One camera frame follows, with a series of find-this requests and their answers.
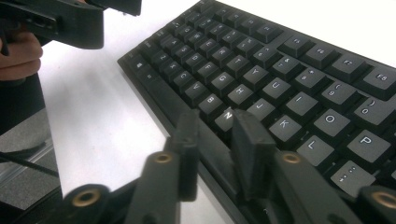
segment keyboard key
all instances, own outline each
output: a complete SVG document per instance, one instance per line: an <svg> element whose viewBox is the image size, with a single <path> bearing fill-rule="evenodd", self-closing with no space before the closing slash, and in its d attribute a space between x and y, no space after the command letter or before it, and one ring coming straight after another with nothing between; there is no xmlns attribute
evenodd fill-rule
<svg viewBox="0 0 396 224"><path fill-rule="evenodd" d="M336 146L353 130L353 125L346 117L328 109L314 122L314 128L323 137L323 140Z"/></svg>
<svg viewBox="0 0 396 224"><path fill-rule="evenodd" d="M361 97L357 90L346 83L335 81L321 95L322 103L337 112L347 111Z"/></svg>
<svg viewBox="0 0 396 224"><path fill-rule="evenodd" d="M295 78L303 69L304 67L299 61L289 56L285 56L275 63L270 71L274 72L277 77L280 77L285 81L289 81Z"/></svg>
<svg viewBox="0 0 396 224"><path fill-rule="evenodd" d="M217 118L227 108L220 98L213 93L198 104L198 107L202 112L201 117L206 122Z"/></svg>
<svg viewBox="0 0 396 224"><path fill-rule="evenodd" d="M296 151L321 173L324 173L338 158L334 148L315 135L306 140Z"/></svg>
<svg viewBox="0 0 396 224"><path fill-rule="evenodd" d="M353 161L339 162L334 167L330 180L352 197L357 197L362 187L370 186L375 177L363 170Z"/></svg>
<svg viewBox="0 0 396 224"><path fill-rule="evenodd" d="M261 26L256 33L254 34L254 37L260 40L261 42L265 44L269 44L271 41L273 41L275 38L277 38L280 34L282 34L282 30L277 27L275 24L267 23Z"/></svg>
<svg viewBox="0 0 396 224"><path fill-rule="evenodd" d="M332 63L339 53L335 51L333 47L324 44L316 44L310 49L301 60L316 67L317 69L323 69Z"/></svg>
<svg viewBox="0 0 396 224"><path fill-rule="evenodd" d="M183 98L191 107L198 106L208 95L210 91L201 82L197 81L192 84L183 94Z"/></svg>
<svg viewBox="0 0 396 224"><path fill-rule="evenodd" d="M288 114L305 124L321 109L320 103L309 95L299 92L285 105Z"/></svg>
<svg viewBox="0 0 396 224"><path fill-rule="evenodd" d="M230 76L228 73L221 73L218 77L213 79L210 83L209 88L220 98L225 97L230 93L236 86L237 82L235 78Z"/></svg>
<svg viewBox="0 0 396 224"><path fill-rule="evenodd" d="M396 111L383 101L368 98L353 112L353 118L358 126L382 133L396 120Z"/></svg>
<svg viewBox="0 0 396 224"><path fill-rule="evenodd" d="M279 49L289 54L294 58L299 58L301 55L306 53L307 50L311 49L314 43L304 35L294 35L283 43Z"/></svg>
<svg viewBox="0 0 396 224"><path fill-rule="evenodd" d="M324 88L329 83L329 81L330 80L323 72L309 67L294 79L293 84L295 84L298 90L303 91L308 95L314 96L320 90L322 90L322 88Z"/></svg>
<svg viewBox="0 0 396 224"><path fill-rule="evenodd" d="M269 131L274 135L278 146L282 149L295 144L299 140L303 133L302 128L299 123L285 115L273 124Z"/></svg>
<svg viewBox="0 0 396 224"><path fill-rule="evenodd" d="M277 49L263 47L253 55L252 61L257 65L268 69L280 58L282 58L282 55L277 51Z"/></svg>
<svg viewBox="0 0 396 224"><path fill-rule="evenodd" d="M256 65L242 76L242 84L245 84L253 91L260 90L269 79L268 71Z"/></svg>
<svg viewBox="0 0 396 224"><path fill-rule="evenodd" d="M294 89L289 83L276 77L259 92L259 95L272 105L279 106L287 101L293 93Z"/></svg>
<svg viewBox="0 0 396 224"><path fill-rule="evenodd" d="M255 100L253 91L246 87L244 84L236 87L227 96L227 101L232 108L246 109L252 105Z"/></svg>
<svg viewBox="0 0 396 224"><path fill-rule="evenodd" d="M390 143L384 139L363 130L341 153L372 174L395 153L395 149L390 148Z"/></svg>
<svg viewBox="0 0 396 224"><path fill-rule="evenodd" d="M387 101L396 93L396 70L377 67L358 82L358 87L380 100Z"/></svg>
<svg viewBox="0 0 396 224"><path fill-rule="evenodd" d="M247 111L253 114L263 124L272 123L278 114L276 108L262 98L249 107Z"/></svg>
<svg viewBox="0 0 396 224"><path fill-rule="evenodd" d="M368 68L369 65L362 58L352 54L345 54L329 66L327 71L330 75L346 83L352 83Z"/></svg>
<svg viewBox="0 0 396 224"><path fill-rule="evenodd" d="M225 66L225 71L234 78L240 78L251 68L251 63L248 59L241 55L236 56L230 60Z"/></svg>

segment function key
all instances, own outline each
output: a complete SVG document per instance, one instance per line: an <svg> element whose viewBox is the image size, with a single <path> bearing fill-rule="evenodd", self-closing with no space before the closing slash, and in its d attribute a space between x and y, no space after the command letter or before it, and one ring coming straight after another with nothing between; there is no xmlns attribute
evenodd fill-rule
<svg viewBox="0 0 396 224"><path fill-rule="evenodd" d="M299 58L313 46L314 43L308 37L303 35L294 35L283 43L279 49L294 58Z"/></svg>
<svg viewBox="0 0 396 224"><path fill-rule="evenodd" d="M334 48L328 45L316 44L302 56L302 60L321 70L333 62L338 55Z"/></svg>
<svg viewBox="0 0 396 224"><path fill-rule="evenodd" d="M282 32L283 31L275 24L267 23L256 31L254 37L262 41L263 43L268 44L275 38L277 38L280 34L282 34Z"/></svg>
<svg viewBox="0 0 396 224"><path fill-rule="evenodd" d="M396 70L376 67L363 80L357 83L362 90L383 101L396 93Z"/></svg>
<svg viewBox="0 0 396 224"><path fill-rule="evenodd" d="M368 68L369 65L363 58L352 54L345 54L329 66L327 71L330 75L346 83L352 83Z"/></svg>

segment key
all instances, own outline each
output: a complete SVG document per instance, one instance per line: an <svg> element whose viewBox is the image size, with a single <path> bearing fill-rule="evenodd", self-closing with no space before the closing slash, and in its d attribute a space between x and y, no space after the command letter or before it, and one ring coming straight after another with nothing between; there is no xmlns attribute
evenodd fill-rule
<svg viewBox="0 0 396 224"><path fill-rule="evenodd" d="M201 82L197 81L186 89L182 97L191 107L196 107L209 94L210 91Z"/></svg>
<svg viewBox="0 0 396 224"><path fill-rule="evenodd" d="M259 95L274 106L282 105L293 93L294 89L291 85L279 77L276 77L259 91Z"/></svg>
<svg viewBox="0 0 396 224"><path fill-rule="evenodd" d="M274 135L281 149L287 149L295 144L303 133L302 126L287 115L275 122L269 131Z"/></svg>
<svg viewBox="0 0 396 224"><path fill-rule="evenodd" d="M330 80L324 73L315 68L308 67L293 80L293 83L298 90L314 96L325 87L329 81Z"/></svg>
<svg viewBox="0 0 396 224"><path fill-rule="evenodd" d="M346 83L352 83L369 67L362 58L352 54L345 54L329 66L326 71Z"/></svg>
<svg viewBox="0 0 396 224"><path fill-rule="evenodd" d="M227 95L226 100L230 103L232 108L246 109L253 104L255 96L252 90L244 84L241 84Z"/></svg>
<svg viewBox="0 0 396 224"><path fill-rule="evenodd" d="M242 84L253 91L261 89L268 81L270 75L268 71L256 65L242 76Z"/></svg>
<svg viewBox="0 0 396 224"><path fill-rule="evenodd" d="M294 35L283 43L279 49L294 58L299 58L313 46L314 43L308 37L304 35Z"/></svg>
<svg viewBox="0 0 396 224"><path fill-rule="evenodd" d="M374 97L387 101L396 93L396 70L376 67L357 85Z"/></svg>
<svg viewBox="0 0 396 224"><path fill-rule="evenodd" d="M249 107L247 111L263 124L272 123L278 114L275 107L262 98Z"/></svg>
<svg viewBox="0 0 396 224"><path fill-rule="evenodd" d="M226 64L225 71L234 78L238 79L242 75L244 75L250 68L250 61L242 57L241 55L238 55Z"/></svg>
<svg viewBox="0 0 396 224"><path fill-rule="evenodd" d="M382 133L396 120L396 111L387 103L370 97L353 112L353 119L362 128Z"/></svg>
<svg viewBox="0 0 396 224"><path fill-rule="evenodd" d="M296 151L321 173L324 173L338 158L334 148L315 135L306 140Z"/></svg>
<svg viewBox="0 0 396 224"><path fill-rule="evenodd" d="M353 125L346 117L328 109L314 122L314 128L323 137L323 140L336 146L353 130Z"/></svg>
<svg viewBox="0 0 396 224"><path fill-rule="evenodd" d="M221 73L218 77L213 79L209 88L220 98L225 97L232 91L238 83L235 78L228 73Z"/></svg>
<svg viewBox="0 0 396 224"><path fill-rule="evenodd" d="M303 92L299 92L288 101L285 108L292 118L305 124L320 111L321 106L314 98Z"/></svg>
<svg viewBox="0 0 396 224"><path fill-rule="evenodd" d="M340 152L372 174L395 153L390 147L389 142L363 130Z"/></svg>
<svg viewBox="0 0 396 224"><path fill-rule="evenodd" d="M210 94L206 99L204 99L198 108L201 110L201 117L205 122L210 122L217 118L227 106L220 100L215 94Z"/></svg>
<svg viewBox="0 0 396 224"><path fill-rule="evenodd" d="M269 44L271 41L273 41L282 33L283 31L280 28L278 28L276 25L267 23L256 31L254 37L265 44Z"/></svg>
<svg viewBox="0 0 396 224"><path fill-rule="evenodd" d="M353 103L361 98L355 88L341 81L335 81L321 95L322 103L335 111L343 113L347 111Z"/></svg>
<svg viewBox="0 0 396 224"><path fill-rule="evenodd" d="M338 55L339 53L332 47L324 44L317 44L303 55L301 60L322 70L332 63Z"/></svg>

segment black key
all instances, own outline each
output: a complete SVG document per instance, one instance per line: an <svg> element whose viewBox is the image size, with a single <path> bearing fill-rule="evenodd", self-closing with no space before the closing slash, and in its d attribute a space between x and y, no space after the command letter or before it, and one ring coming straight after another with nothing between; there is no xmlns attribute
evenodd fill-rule
<svg viewBox="0 0 396 224"><path fill-rule="evenodd" d="M234 78L240 78L251 68L251 63L248 59L241 55L236 56L230 60L225 66L225 71Z"/></svg>
<svg viewBox="0 0 396 224"><path fill-rule="evenodd" d="M302 130L302 126L299 123L286 115L269 128L281 149L287 149L295 144L302 136Z"/></svg>
<svg viewBox="0 0 396 224"><path fill-rule="evenodd" d="M220 43L229 49L234 49L245 37L236 30L231 30L221 40Z"/></svg>
<svg viewBox="0 0 396 224"><path fill-rule="evenodd" d="M197 81L193 83L183 94L185 101L191 106L196 107L210 94L204 84Z"/></svg>
<svg viewBox="0 0 396 224"><path fill-rule="evenodd" d="M206 99L204 99L198 108L201 110L201 117L205 122L210 122L217 118L227 106L220 100L215 94L210 94Z"/></svg>
<svg viewBox="0 0 396 224"><path fill-rule="evenodd" d="M183 71L175 77L172 85L178 94L182 94L194 82L196 82L195 78L188 71Z"/></svg>
<svg viewBox="0 0 396 224"><path fill-rule="evenodd" d="M282 30L277 27L275 24L267 23L261 26L256 33L254 34L254 37L260 40L261 42L265 44L269 44L271 41L273 41L275 38L277 38L280 34L282 34Z"/></svg>
<svg viewBox="0 0 396 224"><path fill-rule="evenodd" d="M210 60L213 61L220 68L224 67L235 55L233 51L227 49L226 47L222 47L218 49L215 53L212 54Z"/></svg>
<svg viewBox="0 0 396 224"><path fill-rule="evenodd" d="M167 82L171 82L182 69L183 67L181 67L180 64L175 61L171 61L163 68L163 79Z"/></svg>
<svg viewBox="0 0 396 224"><path fill-rule="evenodd" d="M380 100L387 101L396 93L396 70L385 67L376 67L358 87Z"/></svg>
<svg viewBox="0 0 396 224"><path fill-rule="evenodd" d="M215 128L223 139L229 139L231 128L233 127L233 110L226 109L218 118L215 119Z"/></svg>
<svg viewBox="0 0 396 224"><path fill-rule="evenodd" d="M194 35L192 35L187 43L195 50L197 50L202 44L206 42L207 38L206 36L201 33L197 32Z"/></svg>
<svg viewBox="0 0 396 224"><path fill-rule="evenodd" d="M306 68L299 76L294 79L295 87L311 96L317 94L324 86L329 83L326 75L315 69Z"/></svg>
<svg viewBox="0 0 396 224"><path fill-rule="evenodd" d="M233 27L233 28L238 28L241 23L245 19L245 13L242 11L235 11L231 13L228 17L227 20L225 21L225 24Z"/></svg>
<svg viewBox="0 0 396 224"><path fill-rule="evenodd" d="M209 31L209 36L216 41L220 41L230 28L224 24L218 24Z"/></svg>
<svg viewBox="0 0 396 224"><path fill-rule="evenodd" d="M201 82L208 85L220 72L221 70L217 66L209 62L198 70L197 76Z"/></svg>
<svg viewBox="0 0 396 224"><path fill-rule="evenodd" d="M277 115L275 107L262 98L249 107L247 111L254 115L263 124L272 123Z"/></svg>
<svg viewBox="0 0 396 224"><path fill-rule="evenodd" d="M299 92L288 103L285 108L290 116L300 123L305 124L311 120L321 109L320 103L309 95Z"/></svg>
<svg viewBox="0 0 396 224"><path fill-rule="evenodd" d="M242 76L242 84L245 84L253 91L261 89L269 79L269 73L256 65Z"/></svg>
<svg viewBox="0 0 396 224"><path fill-rule="evenodd" d="M337 112L347 111L361 96L346 83L335 81L321 95L322 103Z"/></svg>
<svg viewBox="0 0 396 224"><path fill-rule="evenodd" d="M221 46L218 42L213 39L208 39L198 48L198 51L208 59L216 50L220 48Z"/></svg>
<svg viewBox="0 0 396 224"><path fill-rule="evenodd" d="M241 23L238 30L246 35L253 35L260 26L262 26L262 19L250 17Z"/></svg>
<svg viewBox="0 0 396 224"><path fill-rule="evenodd" d="M251 60L255 64L267 69L280 58L282 58L282 55L277 51L277 49L263 47L253 55Z"/></svg>
<svg viewBox="0 0 396 224"><path fill-rule="evenodd" d="M375 177L367 173L353 161L338 162L334 166L330 180L352 197L357 197L362 187L375 182Z"/></svg>
<svg viewBox="0 0 396 224"><path fill-rule="evenodd" d="M274 72L277 77L289 81L295 78L303 69L304 67L298 60L285 56L275 63L270 71Z"/></svg>
<svg viewBox="0 0 396 224"><path fill-rule="evenodd" d="M317 44L303 55L301 60L318 69L323 69L333 62L338 55L339 53L333 47Z"/></svg>
<svg viewBox="0 0 396 224"><path fill-rule="evenodd" d="M291 85L276 77L266 85L259 94L274 106L282 105L294 93Z"/></svg>
<svg viewBox="0 0 396 224"><path fill-rule="evenodd" d="M220 98L225 97L237 85L235 78L228 73L221 73L218 77L213 79L209 88Z"/></svg>
<svg viewBox="0 0 396 224"><path fill-rule="evenodd" d="M255 97L252 90L241 84L227 95L226 100L232 108L246 109L253 104Z"/></svg>
<svg viewBox="0 0 396 224"><path fill-rule="evenodd" d="M247 37L241 43L236 46L236 52L245 58L250 58L255 52L257 52L262 45L256 39Z"/></svg>
<svg viewBox="0 0 396 224"><path fill-rule="evenodd" d="M297 152L304 156L321 173L324 173L338 157L333 147L315 135L297 148Z"/></svg>
<svg viewBox="0 0 396 224"><path fill-rule="evenodd" d="M294 35L283 43L279 49L289 54L294 58L299 58L301 55L306 53L307 50L311 49L314 43L304 35Z"/></svg>
<svg viewBox="0 0 396 224"><path fill-rule="evenodd" d="M198 69L200 69L206 63L207 60L204 56L199 53L194 53L189 59L186 60L185 66L187 70L189 70L192 74L195 74Z"/></svg>
<svg viewBox="0 0 396 224"><path fill-rule="evenodd" d="M352 83L368 68L369 65L362 58L352 54L345 54L329 66L326 71L346 83Z"/></svg>
<svg viewBox="0 0 396 224"><path fill-rule="evenodd" d="M178 63L184 64L193 53L194 51L190 46L185 45L176 51L175 57Z"/></svg>
<svg viewBox="0 0 396 224"><path fill-rule="evenodd" d="M353 118L358 126L382 133L396 120L396 111L387 103L370 97L353 112Z"/></svg>
<svg viewBox="0 0 396 224"><path fill-rule="evenodd" d="M340 151L365 171L372 174L395 153L395 149L390 147L389 142L367 130L363 130Z"/></svg>
<svg viewBox="0 0 396 224"><path fill-rule="evenodd" d="M314 128L323 140L336 146L353 130L353 125L349 119L329 109L314 122Z"/></svg>

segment white surface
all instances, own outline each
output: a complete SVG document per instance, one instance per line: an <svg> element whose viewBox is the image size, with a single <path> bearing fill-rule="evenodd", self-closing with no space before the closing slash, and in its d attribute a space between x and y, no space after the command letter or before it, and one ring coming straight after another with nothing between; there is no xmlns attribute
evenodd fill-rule
<svg viewBox="0 0 396 224"><path fill-rule="evenodd" d="M148 154L163 149L166 133L117 59L195 2L143 0L136 18L107 10L103 49L44 47L39 75L64 194L88 183L117 189L140 175ZM394 0L223 2L396 67Z"/></svg>

